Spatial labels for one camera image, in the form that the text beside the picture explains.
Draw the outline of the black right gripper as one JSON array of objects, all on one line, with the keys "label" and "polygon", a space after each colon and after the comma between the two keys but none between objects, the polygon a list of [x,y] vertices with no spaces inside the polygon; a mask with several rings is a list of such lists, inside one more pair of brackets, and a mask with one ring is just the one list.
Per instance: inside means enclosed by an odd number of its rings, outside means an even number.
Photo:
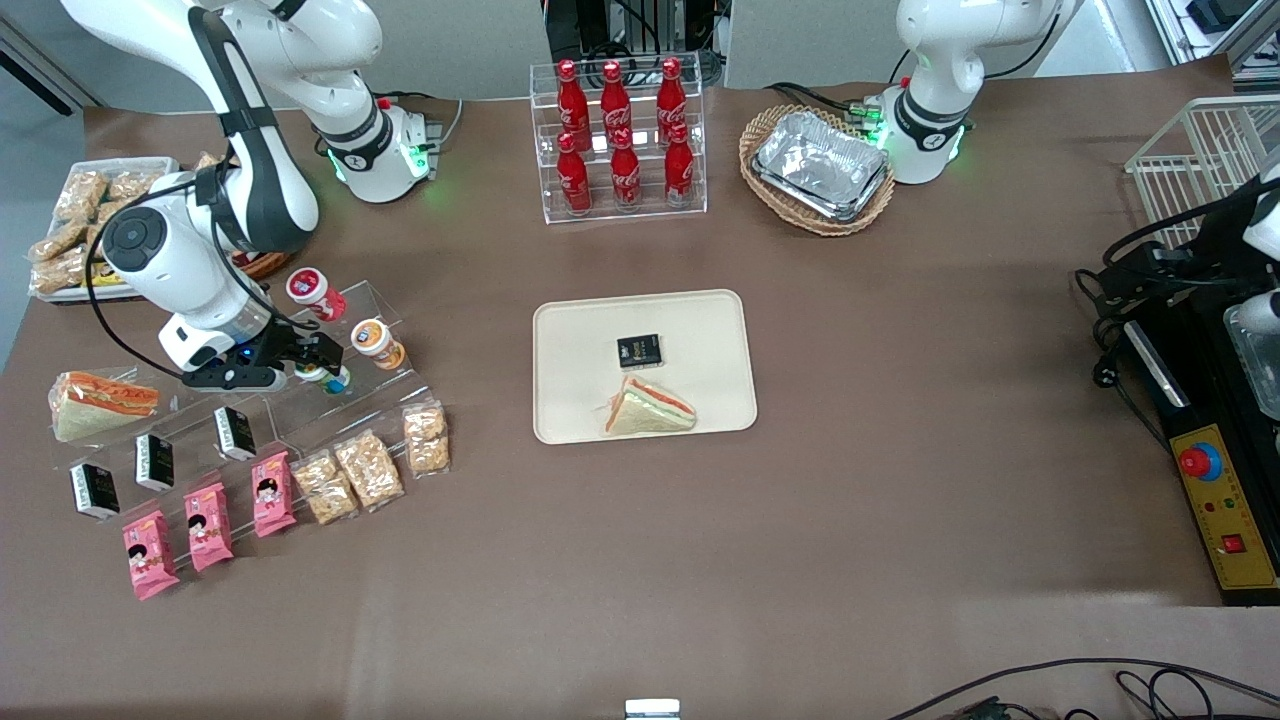
[{"label": "black right gripper", "polygon": [[234,369],[285,366],[293,380],[310,383],[314,366],[340,366],[343,352],[344,348],[323,332],[306,336],[297,329],[264,329],[234,347]]}]

